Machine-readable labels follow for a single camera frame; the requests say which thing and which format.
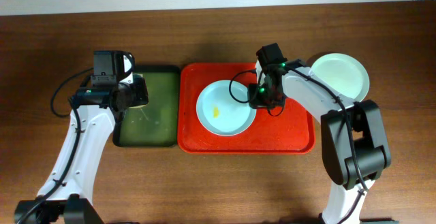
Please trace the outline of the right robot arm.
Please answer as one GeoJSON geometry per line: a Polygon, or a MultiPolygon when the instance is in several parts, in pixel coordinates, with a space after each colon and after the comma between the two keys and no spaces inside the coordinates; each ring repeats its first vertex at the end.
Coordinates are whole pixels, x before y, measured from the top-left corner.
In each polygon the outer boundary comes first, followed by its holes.
{"type": "Polygon", "coordinates": [[[323,223],[360,223],[369,189],[392,163],[382,115],[372,100],[336,91],[300,61],[255,64],[263,91],[293,99],[321,125],[322,160],[332,181],[323,223]]]}

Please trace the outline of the white plate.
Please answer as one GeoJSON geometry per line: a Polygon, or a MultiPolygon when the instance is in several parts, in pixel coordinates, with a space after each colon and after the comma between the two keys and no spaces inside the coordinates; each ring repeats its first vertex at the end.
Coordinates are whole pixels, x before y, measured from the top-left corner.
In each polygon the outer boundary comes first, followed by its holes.
{"type": "Polygon", "coordinates": [[[346,57],[345,66],[344,74],[347,85],[345,95],[356,101],[362,101],[367,96],[370,87],[367,70],[359,61],[350,56],[346,57]]]}

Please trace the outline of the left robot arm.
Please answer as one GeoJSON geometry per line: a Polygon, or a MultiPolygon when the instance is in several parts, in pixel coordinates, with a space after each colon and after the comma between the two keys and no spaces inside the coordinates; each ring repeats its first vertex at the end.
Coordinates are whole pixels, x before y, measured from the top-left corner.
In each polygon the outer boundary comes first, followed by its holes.
{"type": "Polygon", "coordinates": [[[34,200],[18,203],[15,223],[102,223],[92,205],[93,185],[104,146],[130,107],[149,102],[143,77],[81,86],[69,99],[67,136],[52,173],[34,200]]]}

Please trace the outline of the green yellow sponge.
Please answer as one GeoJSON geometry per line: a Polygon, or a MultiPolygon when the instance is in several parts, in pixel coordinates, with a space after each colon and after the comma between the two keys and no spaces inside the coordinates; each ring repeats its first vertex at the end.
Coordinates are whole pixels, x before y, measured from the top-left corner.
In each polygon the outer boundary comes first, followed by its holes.
{"type": "Polygon", "coordinates": [[[133,76],[131,108],[141,108],[149,103],[145,79],[137,74],[133,76]]]}

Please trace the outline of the light blue plate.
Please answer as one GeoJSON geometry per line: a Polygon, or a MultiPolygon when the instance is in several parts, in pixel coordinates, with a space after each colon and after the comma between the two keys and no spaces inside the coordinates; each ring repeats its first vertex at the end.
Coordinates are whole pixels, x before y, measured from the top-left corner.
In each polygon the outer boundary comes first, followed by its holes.
{"type": "Polygon", "coordinates": [[[219,80],[206,86],[196,102],[196,114],[207,131],[220,136],[234,136],[247,130],[253,123],[256,110],[246,101],[247,87],[239,82],[219,80]]]}

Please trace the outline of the light green plate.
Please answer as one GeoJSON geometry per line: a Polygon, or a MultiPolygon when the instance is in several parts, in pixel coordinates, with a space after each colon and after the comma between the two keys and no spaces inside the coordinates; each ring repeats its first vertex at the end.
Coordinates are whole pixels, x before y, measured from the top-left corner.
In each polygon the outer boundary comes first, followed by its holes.
{"type": "Polygon", "coordinates": [[[347,56],[349,55],[341,53],[325,54],[318,58],[311,66],[317,77],[343,95],[345,95],[347,89],[344,74],[347,56]]]}

